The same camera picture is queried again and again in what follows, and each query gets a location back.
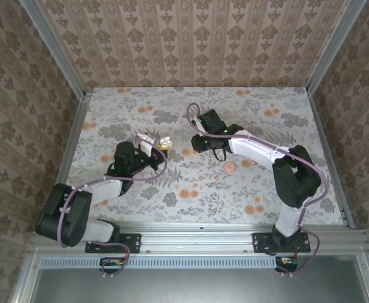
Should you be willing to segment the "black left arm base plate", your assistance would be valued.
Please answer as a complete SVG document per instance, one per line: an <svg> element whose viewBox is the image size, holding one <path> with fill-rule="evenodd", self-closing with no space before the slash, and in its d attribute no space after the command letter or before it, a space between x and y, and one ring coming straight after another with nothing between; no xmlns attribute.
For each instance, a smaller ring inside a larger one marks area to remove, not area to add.
<svg viewBox="0 0 369 303"><path fill-rule="evenodd" d="M141 246L141 234L127 234L122 233L117 236L113 236L109 242L103 244L86 243L86 253L99 253L99 254L117 254L124 253L124 247L114 245L115 242L124 244L130 249L130 253L138 254Z"/></svg>

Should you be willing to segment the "small wired connector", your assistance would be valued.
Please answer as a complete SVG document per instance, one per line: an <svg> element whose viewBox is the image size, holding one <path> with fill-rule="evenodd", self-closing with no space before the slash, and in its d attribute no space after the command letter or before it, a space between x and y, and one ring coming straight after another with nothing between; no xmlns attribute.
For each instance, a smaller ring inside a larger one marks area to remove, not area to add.
<svg viewBox="0 0 369 303"><path fill-rule="evenodd" d="M124 265L124 263L124 258L102 258L99 261L100 266L106 268L120 268Z"/></svg>
<svg viewBox="0 0 369 303"><path fill-rule="evenodd" d="M275 270L280 273L293 273L298 267L297 257L276 257L275 263Z"/></svg>

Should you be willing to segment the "grey metal panel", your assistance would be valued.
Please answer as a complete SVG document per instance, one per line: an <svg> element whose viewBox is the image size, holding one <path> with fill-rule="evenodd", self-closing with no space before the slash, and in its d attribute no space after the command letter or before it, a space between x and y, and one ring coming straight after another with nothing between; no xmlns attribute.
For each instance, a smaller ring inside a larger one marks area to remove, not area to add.
<svg viewBox="0 0 369 303"><path fill-rule="evenodd" d="M11 303L369 303L369 255L319 256L307 269L43 268L27 258Z"/></svg>

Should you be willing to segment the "aluminium corner post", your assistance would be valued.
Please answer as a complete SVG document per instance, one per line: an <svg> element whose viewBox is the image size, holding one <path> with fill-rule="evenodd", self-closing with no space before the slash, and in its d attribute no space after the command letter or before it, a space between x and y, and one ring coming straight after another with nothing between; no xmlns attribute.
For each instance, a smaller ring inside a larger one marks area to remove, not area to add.
<svg viewBox="0 0 369 303"><path fill-rule="evenodd" d="M313 72L306 84L306 91L309 96L312 96L317 90L319 84L324 78L332 61L345 41L348 33L352 29L357 17L361 13L366 0L349 0L344 9L339 21L330 35L324 51L321 53L318 62L313 69Z"/></svg>
<svg viewBox="0 0 369 303"><path fill-rule="evenodd" d="M45 16L43 9L37 0L20 0L21 5L27 12L39 35L49 49L68 84L73 90L79 102L85 98L86 88L68 58L66 51L62 48L56 32L51 26L49 19Z"/></svg>

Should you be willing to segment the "aluminium side rail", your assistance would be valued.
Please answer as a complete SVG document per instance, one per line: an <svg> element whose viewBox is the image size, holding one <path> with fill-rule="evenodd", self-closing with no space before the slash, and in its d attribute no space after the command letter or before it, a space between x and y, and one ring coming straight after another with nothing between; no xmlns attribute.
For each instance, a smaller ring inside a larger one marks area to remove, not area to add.
<svg viewBox="0 0 369 303"><path fill-rule="evenodd" d="M67 206L61 225L66 227L67 234L82 229L83 223L88 217L92 195L85 191L77 191L72 198L69 198L68 195L73 189L66 184L66 181L69 176L91 96L91 93L86 94L84 99L78 103L59 172L56 177L56 184L52 187L47 199L44 201L43 209L35 226L36 232L48 235L51 238L56 237L57 223L64 204L67 204Z"/></svg>
<svg viewBox="0 0 369 303"><path fill-rule="evenodd" d="M308 99L310 102L310 106L313 113L313 118L317 127L318 135L320 138L320 142L324 151L324 156L327 162L327 167L329 170L330 180L332 183L332 188L335 192L335 196L337 198L337 202L339 205L339 209L341 211L341 216L343 221L346 223L346 226L349 229L355 229L356 225L354 224L353 216L349 209L348 201L346 199L346 195L344 193L341 180L337 173L336 165L334 163L334 159L329 147L329 143L327 141L326 133L324 131L324 127L322 126L322 122L320 119L320 115L318 113L314 98L312 94L308 94Z"/></svg>

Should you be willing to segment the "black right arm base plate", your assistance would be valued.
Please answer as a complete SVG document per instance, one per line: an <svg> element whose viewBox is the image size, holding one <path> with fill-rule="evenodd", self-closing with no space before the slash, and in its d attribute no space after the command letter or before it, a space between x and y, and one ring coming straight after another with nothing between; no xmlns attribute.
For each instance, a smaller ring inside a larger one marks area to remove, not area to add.
<svg viewBox="0 0 369 303"><path fill-rule="evenodd" d="M274 235L270 232L257 232L252 234L253 251L255 253L310 253L308 234L300 232L291 237Z"/></svg>

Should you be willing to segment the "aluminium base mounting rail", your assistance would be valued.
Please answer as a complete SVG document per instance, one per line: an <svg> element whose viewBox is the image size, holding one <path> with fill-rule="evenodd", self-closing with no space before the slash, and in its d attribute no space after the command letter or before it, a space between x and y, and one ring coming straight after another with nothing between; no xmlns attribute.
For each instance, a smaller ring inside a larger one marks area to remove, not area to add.
<svg viewBox="0 0 369 303"><path fill-rule="evenodd" d="M119 222L124 233L141 234L141 255L253 254L252 234L271 232L271 224ZM307 225L320 239L319 254L369 252L364 230L343 225Z"/></svg>

